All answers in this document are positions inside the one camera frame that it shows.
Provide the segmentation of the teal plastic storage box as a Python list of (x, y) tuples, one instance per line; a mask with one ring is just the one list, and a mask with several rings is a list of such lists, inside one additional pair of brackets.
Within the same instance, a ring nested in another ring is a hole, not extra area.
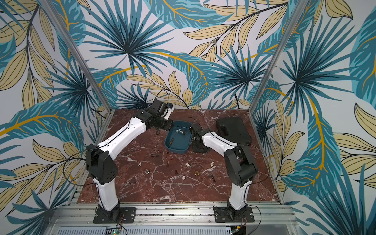
[[(187, 121), (182, 120), (176, 120), (173, 122), (173, 127), (170, 129), (170, 131), (167, 134), (167, 137), (165, 139), (165, 146), (168, 149), (168, 151), (172, 153), (177, 154), (185, 154), (187, 153), (192, 140), (192, 134), (190, 132), (191, 123)], [(185, 130), (186, 134), (183, 135), (180, 132), (177, 133), (176, 130)], [(169, 147), (169, 142), (173, 140), (172, 145)]]

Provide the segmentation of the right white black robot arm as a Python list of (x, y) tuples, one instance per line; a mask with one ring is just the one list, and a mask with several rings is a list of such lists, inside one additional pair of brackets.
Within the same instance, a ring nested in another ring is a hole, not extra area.
[(245, 210), (249, 188), (258, 173), (250, 148), (245, 144), (230, 142), (209, 129), (202, 129), (197, 123), (190, 127), (190, 132), (195, 144), (212, 149), (224, 158), (232, 182), (228, 207), (234, 212)]

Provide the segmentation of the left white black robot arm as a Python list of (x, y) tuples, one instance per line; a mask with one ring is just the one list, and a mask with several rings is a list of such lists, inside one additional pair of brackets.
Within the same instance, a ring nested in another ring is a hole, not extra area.
[(155, 128), (169, 131), (173, 126), (170, 115), (174, 111), (171, 103), (154, 100), (151, 107), (139, 110), (115, 134), (97, 145), (86, 148), (86, 170), (90, 173), (99, 193), (99, 206), (105, 212), (118, 212), (115, 178), (118, 168), (115, 159), (135, 138)]

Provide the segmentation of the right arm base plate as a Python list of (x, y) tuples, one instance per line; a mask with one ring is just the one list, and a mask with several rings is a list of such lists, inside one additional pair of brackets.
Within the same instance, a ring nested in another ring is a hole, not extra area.
[(232, 207), (213, 206), (214, 218), (216, 223), (252, 223), (255, 222), (252, 208), (245, 206), (240, 210)]

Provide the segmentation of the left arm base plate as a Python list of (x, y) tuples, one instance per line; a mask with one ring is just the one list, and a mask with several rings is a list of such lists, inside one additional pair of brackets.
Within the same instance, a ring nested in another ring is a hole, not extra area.
[(101, 206), (96, 208), (94, 224), (132, 224), (136, 215), (136, 208), (115, 207), (106, 211)]

